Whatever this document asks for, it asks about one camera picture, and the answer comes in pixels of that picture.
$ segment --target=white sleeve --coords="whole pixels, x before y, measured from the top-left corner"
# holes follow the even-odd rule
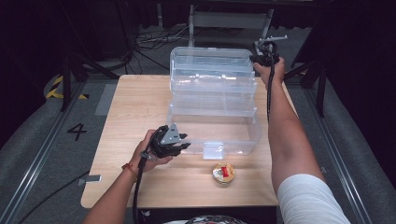
[[[313,175],[292,175],[277,191],[285,223],[350,223],[330,188]]]

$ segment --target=metal rail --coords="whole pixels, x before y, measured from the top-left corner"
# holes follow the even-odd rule
[[[330,132],[325,119],[321,118],[317,111],[314,93],[310,89],[304,89],[304,95],[307,98],[309,107],[314,112],[318,125],[324,134],[327,145],[329,147],[329,153],[332,158],[332,162],[334,164],[335,170],[341,180],[341,184],[344,187],[346,196],[349,199],[349,202],[352,206],[352,209],[355,213],[357,220],[359,221],[359,223],[364,223],[364,224],[373,223],[367,213],[363,201],[361,200],[361,196],[359,195],[358,190],[356,189],[355,182],[353,181],[353,178],[350,175],[346,164],[344,163],[344,160],[338,150],[338,147],[332,138],[332,133]]]
[[[47,157],[52,151],[53,145],[56,141],[56,138],[61,130],[67,115],[71,111],[75,101],[78,99],[82,90],[85,86],[85,83],[78,82],[76,83],[75,90],[72,94],[72,101],[70,105],[66,108],[64,112],[60,112],[58,117],[56,118],[54,124],[52,125],[47,138],[44,140],[43,145],[37,152],[34,161],[30,165],[29,169],[27,170],[26,174],[24,175],[19,187],[15,191],[11,201],[8,203],[6,210],[3,212],[2,216],[0,217],[0,224],[8,224],[13,223],[16,215],[21,209],[24,201],[26,200],[32,186],[34,185],[38,175],[43,168]]]

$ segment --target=clear plastic storage box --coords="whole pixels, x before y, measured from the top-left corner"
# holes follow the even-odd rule
[[[180,47],[170,55],[172,101],[167,123],[190,142],[184,153],[205,159],[246,155],[262,136],[256,118],[250,51]]]

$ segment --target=wristband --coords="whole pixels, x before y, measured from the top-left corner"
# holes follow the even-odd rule
[[[131,171],[131,174],[132,174],[132,176],[134,177],[134,183],[136,183],[136,181],[137,181],[137,176],[136,176],[136,174],[134,173],[134,171],[132,170],[132,165],[129,164],[129,163],[125,163],[125,165],[121,166],[121,168],[122,168],[122,170],[125,169],[125,168],[128,168],[128,170]]]

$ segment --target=wooden table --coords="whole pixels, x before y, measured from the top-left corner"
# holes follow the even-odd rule
[[[120,174],[121,166],[131,159],[146,131],[165,124],[172,97],[169,80],[169,76],[149,75],[120,78],[90,172],[90,175],[101,175],[102,180],[86,184],[82,206],[93,207]],[[225,155],[223,161],[235,169],[233,182],[222,186],[214,180],[212,169],[219,161],[205,161],[202,155],[181,154],[170,163],[143,174],[137,202],[139,208],[278,204],[271,182],[266,90],[262,81],[257,81],[255,103],[262,125],[262,138],[246,156]],[[132,206],[132,201],[133,194],[128,206]]]

